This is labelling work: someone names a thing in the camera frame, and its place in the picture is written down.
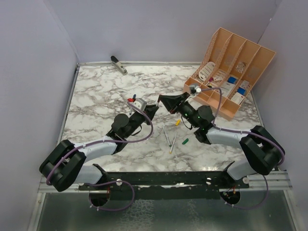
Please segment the green marker pen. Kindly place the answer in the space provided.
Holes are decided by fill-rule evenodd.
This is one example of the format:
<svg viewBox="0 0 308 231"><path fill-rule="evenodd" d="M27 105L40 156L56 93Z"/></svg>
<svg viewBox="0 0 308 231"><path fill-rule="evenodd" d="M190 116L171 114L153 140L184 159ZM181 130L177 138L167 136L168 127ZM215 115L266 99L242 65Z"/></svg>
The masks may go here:
<svg viewBox="0 0 308 231"><path fill-rule="evenodd" d="M169 137L168 137L168 134L167 134L165 125L162 126L162 129L163 129L163 133L164 133L164 135L165 135L165 138L166 138L166 140L167 140L167 143L168 143L169 147L171 147L172 144L171 144L171 141L170 141L170 139L169 139Z"/></svg>

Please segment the yellow marker pen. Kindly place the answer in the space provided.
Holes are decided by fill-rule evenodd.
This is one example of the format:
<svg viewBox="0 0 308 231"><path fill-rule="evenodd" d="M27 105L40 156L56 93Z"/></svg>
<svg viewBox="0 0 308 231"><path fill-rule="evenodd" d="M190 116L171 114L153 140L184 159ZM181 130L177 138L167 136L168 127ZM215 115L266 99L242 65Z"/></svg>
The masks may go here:
<svg viewBox="0 0 308 231"><path fill-rule="evenodd" d="M175 143L176 143L177 134L178 134L178 133L176 132L176 133L175 133L175 136L174 136L174 138L173 138L173 141L172 141L170 150L169 150L169 154L172 154L172 152L173 152L173 149L174 149L174 146L175 146Z"/></svg>

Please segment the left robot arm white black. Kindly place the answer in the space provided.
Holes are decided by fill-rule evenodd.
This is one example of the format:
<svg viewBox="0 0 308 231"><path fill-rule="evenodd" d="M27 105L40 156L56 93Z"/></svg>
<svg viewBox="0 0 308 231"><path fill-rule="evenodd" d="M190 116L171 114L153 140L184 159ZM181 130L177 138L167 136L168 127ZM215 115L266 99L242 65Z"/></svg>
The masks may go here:
<svg viewBox="0 0 308 231"><path fill-rule="evenodd" d="M122 151L130 142L127 138L134 135L142 123L153 125L152 119L159 107L152 104L143 110L136 106L132 108L135 112L131 116L118 114L111 130L98 140L76 144L69 140L61 141L39 167L47 185L52 185L59 192L75 183L89 183L96 190L103 189L106 185L103 169L97 164L86 166L85 163Z"/></svg>

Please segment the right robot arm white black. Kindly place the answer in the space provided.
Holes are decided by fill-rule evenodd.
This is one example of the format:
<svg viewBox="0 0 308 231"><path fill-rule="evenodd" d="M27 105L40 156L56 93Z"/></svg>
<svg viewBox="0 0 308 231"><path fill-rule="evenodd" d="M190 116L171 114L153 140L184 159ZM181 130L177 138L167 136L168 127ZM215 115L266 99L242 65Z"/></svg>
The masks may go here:
<svg viewBox="0 0 308 231"><path fill-rule="evenodd" d="M273 168L281 164L285 158L283 148L262 126L249 130L232 130L218 128L214 125L214 114L210 106L202 105L194 109L188 102L189 94L159 95L169 113L179 113L186 119L194 135L200 143L221 144L243 151L245 158L231 163L221 176L221 183L226 188L232 188L239 179L252 174L268 175Z"/></svg>

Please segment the white oval tag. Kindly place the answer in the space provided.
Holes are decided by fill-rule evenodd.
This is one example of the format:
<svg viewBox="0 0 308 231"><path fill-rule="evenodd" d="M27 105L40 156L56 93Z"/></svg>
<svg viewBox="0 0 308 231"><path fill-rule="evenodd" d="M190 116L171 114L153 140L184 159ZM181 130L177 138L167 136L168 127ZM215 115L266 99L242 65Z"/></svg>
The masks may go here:
<svg viewBox="0 0 308 231"><path fill-rule="evenodd" d="M215 67L214 62L208 62L198 73L198 77L202 80L205 81L207 78L210 76L210 74L213 72L214 67Z"/></svg>

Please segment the white card packet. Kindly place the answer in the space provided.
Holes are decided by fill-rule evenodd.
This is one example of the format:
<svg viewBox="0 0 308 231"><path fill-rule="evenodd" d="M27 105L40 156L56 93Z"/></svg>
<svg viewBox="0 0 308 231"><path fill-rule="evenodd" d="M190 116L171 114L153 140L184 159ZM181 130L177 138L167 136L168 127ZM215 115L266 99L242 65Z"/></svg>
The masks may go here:
<svg viewBox="0 0 308 231"><path fill-rule="evenodd" d="M231 93L231 91L233 90L234 86L235 86L235 85L232 84L232 83L224 82L224 83L220 86L221 91L222 91L222 95L225 96L225 97L227 97L227 96Z"/></svg>

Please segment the grey black stapler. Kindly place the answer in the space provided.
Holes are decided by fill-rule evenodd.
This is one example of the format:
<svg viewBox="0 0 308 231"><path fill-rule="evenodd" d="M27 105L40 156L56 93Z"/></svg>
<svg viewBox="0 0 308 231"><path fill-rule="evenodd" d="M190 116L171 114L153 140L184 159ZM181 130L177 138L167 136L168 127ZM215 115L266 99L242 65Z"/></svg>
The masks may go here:
<svg viewBox="0 0 308 231"><path fill-rule="evenodd" d="M120 61L115 57L111 56L112 65L123 75L126 75L128 72L126 68L120 63Z"/></svg>

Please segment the blue eraser box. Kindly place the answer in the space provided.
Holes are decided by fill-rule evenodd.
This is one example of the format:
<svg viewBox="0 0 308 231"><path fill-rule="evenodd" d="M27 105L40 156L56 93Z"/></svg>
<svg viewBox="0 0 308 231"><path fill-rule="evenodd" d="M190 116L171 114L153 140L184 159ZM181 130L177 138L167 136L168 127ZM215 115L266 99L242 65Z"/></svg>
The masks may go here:
<svg viewBox="0 0 308 231"><path fill-rule="evenodd" d="M230 76L227 80L229 83L231 84L236 84L237 81L238 81L238 78L237 77L233 77L233 76Z"/></svg>
<svg viewBox="0 0 308 231"><path fill-rule="evenodd" d="M243 88L238 88L237 92L241 95L245 95L246 90Z"/></svg>

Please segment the peach desk file organizer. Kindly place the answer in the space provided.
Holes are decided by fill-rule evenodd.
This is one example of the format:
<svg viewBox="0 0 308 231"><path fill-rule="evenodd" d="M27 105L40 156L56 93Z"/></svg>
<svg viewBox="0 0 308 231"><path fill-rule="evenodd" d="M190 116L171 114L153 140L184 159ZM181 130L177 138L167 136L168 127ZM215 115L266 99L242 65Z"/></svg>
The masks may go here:
<svg viewBox="0 0 308 231"><path fill-rule="evenodd" d="M213 34L200 66L184 83L183 91L187 92L190 84L197 83L206 90L199 93L195 100L211 106L213 111L219 111L218 114L223 118L232 120L275 54L275 51L219 28ZM216 65L207 80L202 81L198 73L208 62L214 62ZM230 76L237 77L238 81L231 93L225 97L220 86L227 82ZM210 78L214 79L212 84L209 84ZM250 83L245 95L237 92L243 80Z"/></svg>

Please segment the white red box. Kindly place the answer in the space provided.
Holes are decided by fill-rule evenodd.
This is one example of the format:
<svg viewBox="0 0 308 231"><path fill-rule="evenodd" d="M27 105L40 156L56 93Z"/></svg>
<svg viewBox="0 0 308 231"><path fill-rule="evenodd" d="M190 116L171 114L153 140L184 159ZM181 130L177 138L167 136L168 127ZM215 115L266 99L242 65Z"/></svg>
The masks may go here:
<svg viewBox="0 0 308 231"><path fill-rule="evenodd" d="M249 85L250 85L250 83L248 81L243 80L239 87L242 88L242 89L247 89L247 88L249 88Z"/></svg>

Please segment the black mounting rail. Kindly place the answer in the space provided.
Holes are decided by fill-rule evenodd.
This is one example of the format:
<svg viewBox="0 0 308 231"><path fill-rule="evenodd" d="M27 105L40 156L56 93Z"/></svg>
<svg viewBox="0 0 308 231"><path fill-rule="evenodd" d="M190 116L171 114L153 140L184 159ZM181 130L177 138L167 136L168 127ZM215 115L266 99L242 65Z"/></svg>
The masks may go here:
<svg viewBox="0 0 308 231"><path fill-rule="evenodd" d="M110 200L219 199L220 190L247 189L243 179L233 180L224 171L104 172L98 186L84 184L95 198Z"/></svg>

